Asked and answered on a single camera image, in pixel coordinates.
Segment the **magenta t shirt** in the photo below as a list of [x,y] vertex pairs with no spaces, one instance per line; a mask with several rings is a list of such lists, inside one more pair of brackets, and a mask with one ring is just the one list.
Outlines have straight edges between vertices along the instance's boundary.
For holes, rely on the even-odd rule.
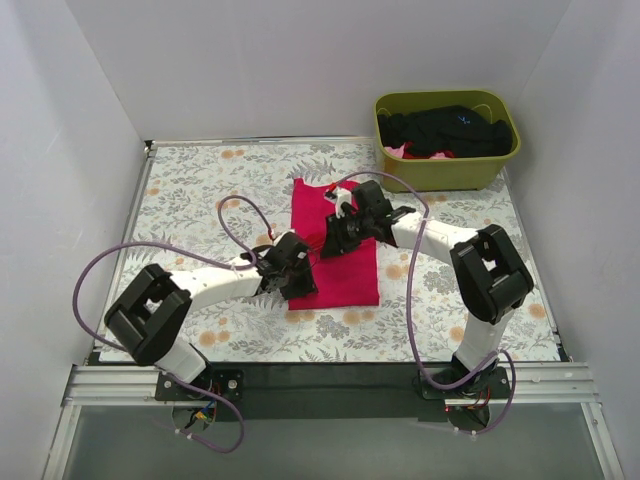
[[[293,184],[291,226],[311,245],[321,250],[326,235],[326,217],[334,205],[324,198],[326,188],[308,185],[301,178]],[[376,241],[368,239],[353,252],[313,262],[317,291],[289,301],[291,311],[379,304]]]

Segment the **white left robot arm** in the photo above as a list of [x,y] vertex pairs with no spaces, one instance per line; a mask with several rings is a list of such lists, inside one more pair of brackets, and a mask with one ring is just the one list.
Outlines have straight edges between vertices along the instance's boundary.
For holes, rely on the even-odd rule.
[[203,399],[212,390],[213,377],[204,355],[179,338],[187,315],[274,291],[286,300],[315,293],[311,252],[297,234],[286,232],[273,245],[233,259],[229,269],[169,272],[148,265],[107,311],[105,325],[137,365],[173,375],[188,398]]

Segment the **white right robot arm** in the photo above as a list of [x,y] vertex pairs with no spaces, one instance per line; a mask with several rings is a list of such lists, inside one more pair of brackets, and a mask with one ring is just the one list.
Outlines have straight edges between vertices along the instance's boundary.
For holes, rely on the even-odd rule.
[[393,207],[381,186],[369,180],[352,189],[332,184],[324,193],[334,211],[326,218],[321,254],[351,253],[368,239],[426,255],[451,266],[468,311],[463,339],[450,366],[438,374],[419,369],[424,382],[439,391],[475,397],[489,384],[502,349],[499,345],[514,312],[534,282],[506,231],[495,224],[481,230],[430,218],[426,209]]

